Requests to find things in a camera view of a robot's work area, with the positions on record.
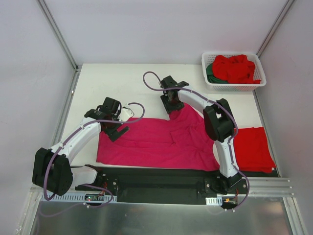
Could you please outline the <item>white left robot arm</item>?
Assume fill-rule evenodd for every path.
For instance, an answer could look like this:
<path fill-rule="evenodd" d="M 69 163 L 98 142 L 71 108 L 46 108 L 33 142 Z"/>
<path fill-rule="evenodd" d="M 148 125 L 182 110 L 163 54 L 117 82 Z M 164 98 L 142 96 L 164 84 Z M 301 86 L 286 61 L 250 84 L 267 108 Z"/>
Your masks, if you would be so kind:
<path fill-rule="evenodd" d="M 76 130 L 65 140 L 49 149 L 40 148 L 36 152 L 33 184 L 58 196 L 84 184 L 92 190 L 99 190 L 104 183 L 99 170 L 91 165 L 74 168 L 70 165 L 84 146 L 101 132 L 104 132 L 111 141 L 120 138 L 129 130 L 122 125 L 133 116 L 129 105 L 123 106 L 115 99 L 105 98 L 102 105 L 85 113 Z"/>

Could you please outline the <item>pink t shirt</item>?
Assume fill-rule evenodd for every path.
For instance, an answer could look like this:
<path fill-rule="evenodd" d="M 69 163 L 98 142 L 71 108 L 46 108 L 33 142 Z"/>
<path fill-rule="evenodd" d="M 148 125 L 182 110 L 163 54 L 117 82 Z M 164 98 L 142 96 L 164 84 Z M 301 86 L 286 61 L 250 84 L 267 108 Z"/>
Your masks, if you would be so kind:
<path fill-rule="evenodd" d="M 112 142 L 100 133 L 96 161 L 105 165 L 215 171 L 220 165 L 204 120 L 190 105 L 169 120 L 143 118 Z"/>

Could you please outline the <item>white plastic laundry basket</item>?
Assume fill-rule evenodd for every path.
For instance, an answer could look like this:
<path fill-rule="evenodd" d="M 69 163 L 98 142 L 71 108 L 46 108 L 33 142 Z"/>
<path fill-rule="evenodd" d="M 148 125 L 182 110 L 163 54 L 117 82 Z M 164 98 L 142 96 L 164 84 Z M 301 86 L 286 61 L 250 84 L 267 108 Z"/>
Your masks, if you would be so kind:
<path fill-rule="evenodd" d="M 205 52 L 201 65 L 211 90 L 249 92 L 267 83 L 261 62 L 253 53 Z"/>

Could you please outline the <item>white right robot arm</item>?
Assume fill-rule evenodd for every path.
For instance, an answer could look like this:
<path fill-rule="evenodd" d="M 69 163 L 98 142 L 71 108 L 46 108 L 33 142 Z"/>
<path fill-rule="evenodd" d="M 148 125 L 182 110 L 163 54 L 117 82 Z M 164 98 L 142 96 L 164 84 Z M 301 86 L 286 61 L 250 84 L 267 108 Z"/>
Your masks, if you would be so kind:
<path fill-rule="evenodd" d="M 233 146 L 237 124 L 227 100 L 211 100 L 193 90 L 187 82 L 178 83 L 171 76 L 162 79 L 160 87 L 163 89 L 161 100 L 168 114 L 182 109 L 185 103 L 202 112 L 205 132 L 214 141 L 220 165 L 220 176 L 210 188 L 220 194 L 233 192 L 242 177 Z"/>

